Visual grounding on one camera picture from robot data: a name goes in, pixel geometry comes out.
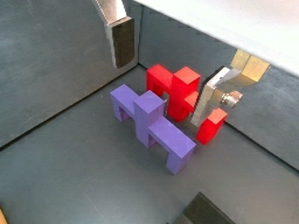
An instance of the toy block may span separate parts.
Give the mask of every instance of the toy block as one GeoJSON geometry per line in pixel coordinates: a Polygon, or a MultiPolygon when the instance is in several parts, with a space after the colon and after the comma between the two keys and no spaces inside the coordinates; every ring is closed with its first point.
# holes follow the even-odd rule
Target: toy block
{"type": "Polygon", "coordinates": [[[187,165],[196,144],[164,118],[164,101],[152,91],[138,96],[127,85],[111,92],[111,99],[118,120],[134,118],[136,137],[144,146],[158,142],[168,151],[166,166],[176,174],[187,165]]]}
{"type": "Polygon", "coordinates": [[[0,209],[0,224],[7,224],[7,222],[5,222],[5,216],[3,214],[1,209],[0,209]]]}
{"type": "Polygon", "coordinates": [[[155,65],[147,70],[147,90],[152,90],[159,96],[164,92],[170,94],[174,74],[162,66],[155,65]]]}
{"type": "Polygon", "coordinates": [[[152,90],[159,96],[163,92],[170,95],[167,114],[176,122],[180,122],[194,111],[199,97],[196,91],[199,83],[200,75],[187,66],[175,74],[162,65],[147,70],[147,90],[152,90]]]}
{"type": "Polygon", "coordinates": [[[199,128],[199,132],[196,134],[196,139],[203,145],[206,145],[216,136],[227,116],[227,112],[223,111],[220,108],[216,108],[211,111],[210,116],[203,121],[199,128]]]}
{"type": "Polygon", "coordinates": [[[176,174],[190,162],[196,144],[164,117],[150,127],[150,134],[168,151],[166,166],[176,174]]]}
{"type": "Polygon", "coordinates": [[[164,101],[152,91],[147,91],[135,100],[135,133],[148,148],[155,140],[148,134],[148,127],[164,116],[164,101]]]}
{"type": "Polygon", "coordinates": [[[118,120],[123,122],[128,117],[134,118],[134,101],[139,97],[136,92],[127,85],[123,85],[110,95],[118,120]]]}
{"type": "Polygon", "coordinates": [[[254,82],[259,82],[270,68],[270,64],[266,61],[239,49],[231,61],[231,66],[242,71],[242,74],[254,82]]]}

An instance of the dark gray panel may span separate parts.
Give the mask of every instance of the dark gray panel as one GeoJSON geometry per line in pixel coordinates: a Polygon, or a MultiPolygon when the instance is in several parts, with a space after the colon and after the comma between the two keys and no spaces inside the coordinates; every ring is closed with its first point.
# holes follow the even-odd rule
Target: dark gray panel
{"type": "Polygon", "coordinates": [[[174,224],[235,224],[230,217],[220,211],[202,192],[196,195],[191,204],[174,224]]]}
{"type": "MultiPolygon", "coordinates": [[[[126,1],[138,46],[142,7],[126,1]]],[[[91,0],[0,2],[0,146],[124,71],[91,0]]]]}
{"type": "Polygon", "coordinates": [[[118,20],[108,25],[107,32],[111,32],[108,36],[114,39],[114,44],[110,45],[115,49],[115,66],[123,67],[135,58],[135,20],[131,17],[118,20]]]}
{"type": "MultiPolygon", "coordinates": [[[[235,51],[215,38],[144,8],[140,63],[146,67],[162,63],[175,72],[188,66],[207,77],[220,66],[230,66],[235,51]]],[[[262,81],[240,91],[242,103],[228,116],[228,123],[295,169],[299,169],[298,86],[298,78],[271,67],[262,81]]]]}
{"type": "Polygon", "coordinates": [[[198,192],[236,223],[298,223],[298,174],[227,126],[168,172],[163,148],[114,117],[108,93],[124,83],[146,89],[140,66],[0,151],[8,223],[174,223],[198,192]]]}

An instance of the red block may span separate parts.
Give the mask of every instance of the red block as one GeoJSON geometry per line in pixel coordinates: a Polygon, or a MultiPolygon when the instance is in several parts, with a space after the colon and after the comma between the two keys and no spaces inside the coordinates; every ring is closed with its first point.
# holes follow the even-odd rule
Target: red block
{"type": "Polygon", "coordinates": [[[200,77],[187,66],[175,74],[159,64],[147,70],[147,90],[170,95],[167,114],[176,122],[194,111],[200,77]]]}
{"type": "Polygon", "coordinates": [[[226,121],[228,114],[220,108],[211,111],[210,116],[206,118],[200,125],[199,132],[196,134],[196,139],[206,145],[211,139],[216,136],[220,126],[226,121]]]}
{"type": "Polygon", "coordinates": [[[162,96],[164,92],[170,94],[174,74],[158,64],[147,69],[146,75],[146,89],[151,90],[159,96],[162,96]]]}

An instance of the purple block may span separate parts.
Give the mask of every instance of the purple block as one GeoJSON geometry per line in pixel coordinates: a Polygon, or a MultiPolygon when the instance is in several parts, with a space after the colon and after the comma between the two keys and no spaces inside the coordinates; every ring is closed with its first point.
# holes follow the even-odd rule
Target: purple block
{"type": "Polygon", "coordinates": [[[134,101],[139,97],[136,92],[127,85],[123,85],[110,95],[118,120],[123,122],[130,116],[135,119],[134,101]]]}
{"type": "Polygon", "coordinates": [[[138,96],[127,85],[111,92],[111,99],[119,121],[135,119],[136,137],[144,146],[158,142],[170,152],[166,166],[176,174],[187,165],[196,144],[164,118],[164,101],[152,91],[138,96]]]}
{"type": "Polygon", "coordinates": [[[152,91],[147,91],[135,99],[135,133],[148,148],[155,140],[148,134],[148,127],[164,117],[164,101],[152,91]]]}
{"type": "Polygon", "coordinates": [[[150,135],[170,152],[166,166],[176,174],[190,162],[196,143],[164,117],[150,126],[150,135]]]}

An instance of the tan block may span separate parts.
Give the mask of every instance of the tan block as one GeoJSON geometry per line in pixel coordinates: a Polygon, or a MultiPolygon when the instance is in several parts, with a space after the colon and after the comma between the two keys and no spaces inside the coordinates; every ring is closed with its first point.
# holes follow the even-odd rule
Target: tan block
{"type": "Polygon", "coordinates": [[[259,81],[264,75],[270,64],[255,56],[251,56],[242,74],[244,74],[252,81],[259,81]]]}
{"type": "Polygon", "coordinates": [[[0,210],[0,224],[7,224],[7,222],[5,222],[5,216],[4,216],[1,210],[0,210]]]}
{"type": "Polygon", "coordinates": [[[247,52],[243,52],[242,50],[238,49],[230,65],[234,68],[236,68],[239,71],[243,71],[243,69],[248,63],[250,56],[251,55],[247,52]]]}

